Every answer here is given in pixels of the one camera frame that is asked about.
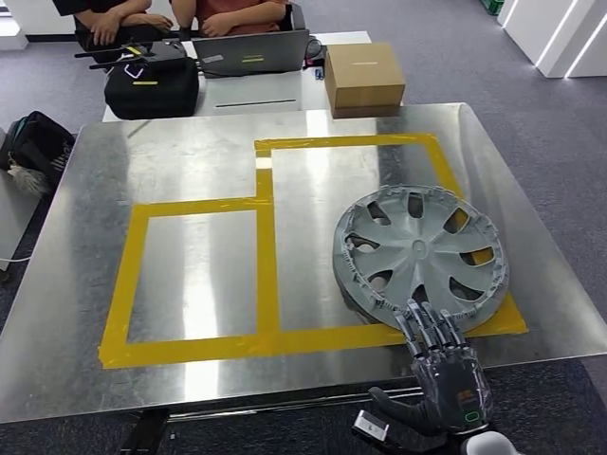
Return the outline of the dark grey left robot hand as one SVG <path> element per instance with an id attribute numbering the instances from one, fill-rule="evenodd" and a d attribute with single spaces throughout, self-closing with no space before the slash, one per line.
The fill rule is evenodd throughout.
<path id="1" fill-rule="evenodd" d="M 119 451 L 125 455 L 156 454 L 167 427 L 170 414 L 165 409 L 146 410 L 141 413 Z"/>

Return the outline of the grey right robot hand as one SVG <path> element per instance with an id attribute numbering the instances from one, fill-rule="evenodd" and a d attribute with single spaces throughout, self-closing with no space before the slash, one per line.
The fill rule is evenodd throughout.
<path id="1" fill-rule="evenodd" d="M 450 312 L 409 299 L 405 313 L 394 310 L 393 317 L 412 357 L 411 371 L 423 399 L 409 405 L 378 387 L 369 389 L 379 410 L 424 436 L 470 433 L 490 422 L 489 385 L 476 352 Z"/>

